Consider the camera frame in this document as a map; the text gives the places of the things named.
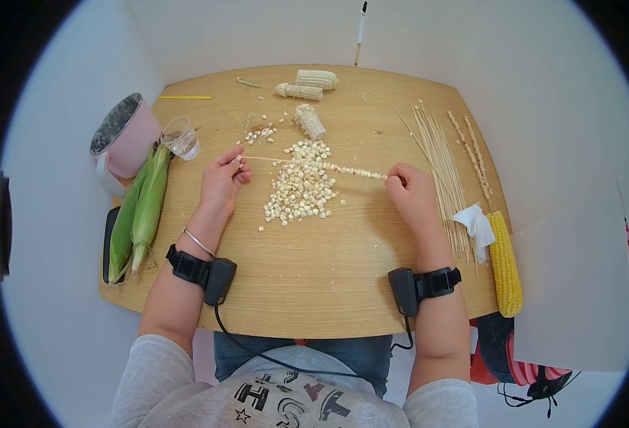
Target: silver bangle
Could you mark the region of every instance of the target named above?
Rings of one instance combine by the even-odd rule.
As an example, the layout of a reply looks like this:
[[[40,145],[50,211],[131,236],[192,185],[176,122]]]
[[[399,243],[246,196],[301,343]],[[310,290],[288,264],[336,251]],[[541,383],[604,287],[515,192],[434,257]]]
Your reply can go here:
[[[211,255],[213,258],[216,258],[216,257],[217,257],[216,255],[214,255],[214,253],[213,253],[213,252],[211,252],[210,250],[208,250],[208,249],[205,247],[205,245],[202,245],[202,244],[200,243],[200,241],[198,241],[198,239],[197,239],[195,236],[193,236],[193,235],[192,235],[192,234],[188,231],[188,229],[187,229],[187,228],[185,228],[185,227],[183,228],[183,233],[185,233],[186,235],[189,235],[189,236],[190,236],[190,238],[191,238],[191,239],[193,239],[193,241],[195,241],[195,243],[196,243],[196,244],[198,244],[198,245],[200,246],[200,248],[202,248],[203,250],[205,250],[205,251],[207,252],[207,254]]]

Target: clear plastic cup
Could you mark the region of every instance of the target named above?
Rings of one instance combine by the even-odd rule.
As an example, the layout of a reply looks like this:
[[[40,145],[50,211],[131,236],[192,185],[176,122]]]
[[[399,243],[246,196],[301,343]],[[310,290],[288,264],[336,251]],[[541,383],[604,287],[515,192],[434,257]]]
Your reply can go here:
[[[200,151],[200,142],[188,116],[179,116],[164,127],[162,143],[183,160],[195,158]]]

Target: child's arm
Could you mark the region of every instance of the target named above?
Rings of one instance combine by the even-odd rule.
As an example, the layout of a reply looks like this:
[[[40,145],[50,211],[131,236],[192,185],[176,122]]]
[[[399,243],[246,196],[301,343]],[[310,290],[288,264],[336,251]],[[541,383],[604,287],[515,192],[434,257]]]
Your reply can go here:
[[[224,225],[233,213],[238,189],[250,178],[250,167],[246,164],[239,169],[239,162],[235,160],[242,151],[243,147],[236,148],[207,165],[200,204],[188,222],[189,232],[212,252],[216,251]],[[177,239],[176,247],[177,251],[185,251],[201,260],[212,259],[184,233]],[[174,276],[172,266],[165,261],[148,293],[138,335],[152,333],[172,339],[192,357],[192,340],[204,296],[200,286]]]
[[[455,268],[443,230],[433,180],[406,164],[388,173],[386,183],[395,205],[419,242],[419,272]],[[469,381],[469,321],[462,288],[449,295],[424,299],[416,317],[416,358],[407,396],[439,379]]]

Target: star print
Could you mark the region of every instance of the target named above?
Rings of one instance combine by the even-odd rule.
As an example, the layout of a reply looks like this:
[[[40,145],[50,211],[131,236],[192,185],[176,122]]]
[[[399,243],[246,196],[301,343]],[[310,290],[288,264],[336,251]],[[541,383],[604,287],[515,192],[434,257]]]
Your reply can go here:
[[[240,412],[238,410],[235,410],[235,413],[237,414],[235,419],[237,421],[243,421],[244,424],[248,424],[248,418],[252,418],[251,415],[245,413],[245,409],[241,410]]]

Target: child's right hand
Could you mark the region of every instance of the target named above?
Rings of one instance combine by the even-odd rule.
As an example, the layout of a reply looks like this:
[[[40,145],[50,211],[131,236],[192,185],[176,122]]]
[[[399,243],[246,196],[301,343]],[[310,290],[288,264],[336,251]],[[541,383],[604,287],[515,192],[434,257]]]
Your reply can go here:
[[[397,164],[388,172],[386,189],[418,240],[430,232],[427,228],[440,227],[436,186],[428,174],[407,164]]]

